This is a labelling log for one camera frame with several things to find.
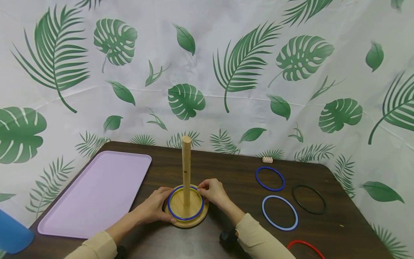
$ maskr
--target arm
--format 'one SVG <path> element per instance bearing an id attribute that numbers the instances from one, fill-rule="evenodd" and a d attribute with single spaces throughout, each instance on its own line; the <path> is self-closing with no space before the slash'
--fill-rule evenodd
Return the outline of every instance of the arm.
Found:
<path id="1" fill-rule="evenodd" d="M 217 205 L 232 221 L 238 234 L 238 242 L 253 259 L 295 259 L 274 236 L 234 204 L 217 179 L 200 183 L 198 192 Z"/>
<path id="2" fill-rule="evenodd" d="M 82 246 L 65 259 L 114 259 L 117 254 L 117 245 L 135 226 L 158 220 L 175 223 L 176 220 L 161 209 L 164 200 L 172 191 L 172 188 L 167 187 L 155 190 L 133 211 L 125 214 L 107 230 L 99 232 L 83 242 Z"/>

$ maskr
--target black ring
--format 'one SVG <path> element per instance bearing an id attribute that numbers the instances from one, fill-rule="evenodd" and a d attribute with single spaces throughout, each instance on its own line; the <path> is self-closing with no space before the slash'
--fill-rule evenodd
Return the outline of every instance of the black ring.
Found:
<path id="1" fill-rule="evenodd" d="M 321 211 L 319 211 L 319 212 L 314 212 L 314 211 L 311 211 L 311 210 L 308 210 L 307 208 L 305 208 L 297 199 L 296 199 L 296 196 L 295 196 L 295 189 L 296 188 L 298 188 L 298 187 L 305 187 L 305 188 L 308 188 L 308 189 L 311 189 L 312 191 L 314 191 L 321 199 L 322 199 L 322 202 L 323 202 L 323 210 L 321 210 Z M 293 199 L 295 200 L 295 202 L 302 208 L 302 209 L 304 209 L 304 210 L 306 210 L 307 212 L 309 212 L 309 213 L 312 213 L 312 214 L 315 214 L 315 215 L 322 215 L 322 214 L 324 214 L 325 212 L 326 212 L 326 202 L 325 202 L 325 199 L 322 197 L 322 194 L 320 194 L 318 191 L 316 191 L 314 188 L 312 188 L 312 187 L 309 187 L 309 186 L 307 186 L 307 185 L 303 185 L 303 184 L 298 184 L 298 185 L 296 185 L 295 187 L 293 187 L 293 189 L 292 189 L 292 195 L 293 195 Z"/>

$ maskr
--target beige sleeve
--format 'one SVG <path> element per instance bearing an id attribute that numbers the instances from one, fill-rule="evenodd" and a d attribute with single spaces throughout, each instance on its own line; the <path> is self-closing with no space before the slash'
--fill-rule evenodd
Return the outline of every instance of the beige sleeve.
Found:
<path id="1" fill-rule="evenodd" d="M 295 259 L 279 240 L 249 214 L 237 224 L 238 242 L 253 259 Z"/>
<path id="2" fill-rule="evenodd" d="M 116 255 L 115 242 L 107 232 L 102 231 L 83 242 L 65 259 L 114 259 Z"/>

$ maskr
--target dark brown table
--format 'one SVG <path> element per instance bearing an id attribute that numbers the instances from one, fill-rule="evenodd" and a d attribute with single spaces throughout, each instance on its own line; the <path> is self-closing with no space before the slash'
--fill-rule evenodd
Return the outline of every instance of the dark brown table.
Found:
<path id="1" fill-rule="evenodd" d="M 152 156 L 152 164 L 132 208 L 159 186 L 175 187 L 182 184 L 180 149 L 109 142 L 100 152 L 104 150 Z M 386 247 L 327 167 L 280 160 L 274 161 L 273 164 L 264 164 L 257 157 L 201 151 L 192 151 L 191 158 L 191 183 L 199 184 L 206 178 L 218 178 L 229 197 L 243 211 L 249 212 L 282 244 L 287 245 L 296 239 L 304 240 L 318 248 L 327 259 L 392 259 Z M 277 193 L 262 188 L 255 179 L 257 168 L 269 165 L 281 172 L 286 180 L 285 188 Z M 282 182 L 270 170 L 262 170 L 259 178 L 270 188 L 277 188 Z M 300 208 L 291 194 L 292 187 L 297 184 L 306 184 L 318 190 L 326 199 L 327 212 L 323 215 L 313 215 Z M 31 226 L 35 233 L 33 243 L 21 253 L 6 255 L 5 258 L 62 259 L 82 244 L 83 240 L 80 239 L 45 236 L 37 232 L 38 223 L 63 192 Z M 320 198 L 310 190 L 300 188 L 296 194 L 300 202 L 313 210 L 320 210 L 323 206 Z M 299 216 L 299 225 L 296 229 L 290 232 L 280 231 L 266 221 L 261 203 L 268 195 L 282 196 L 295 207 Z M 266 202 L 265 208 L 268 216 L 276 224 L 289 227 L 294 223 L 293 212 L 283 201 L 270 199 Z M 219 244 L 220 233 L 231 227 L 226 216 L 217 207 L 210 206 L 206 219 L 195 228 L 179 229 L 166 223 L 143 225 L 134 229 L 124 239 L 123 245 L 129 252 L 128 258 L 134 259 L 249 258 L 240 247 L 236 246 L 227 251 Z M 290 250 L 297 259 L 319 258 L 310 248 L 301 244 L 293 245 Z"/>

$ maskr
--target small block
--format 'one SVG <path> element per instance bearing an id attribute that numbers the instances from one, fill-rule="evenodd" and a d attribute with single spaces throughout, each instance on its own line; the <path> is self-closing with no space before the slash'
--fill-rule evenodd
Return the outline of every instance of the small block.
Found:
<path id="1" fill-rule="evenodd" d="M 262 157 L 263 163 L 273 163 L 273 158 L 271 157 Z"/>

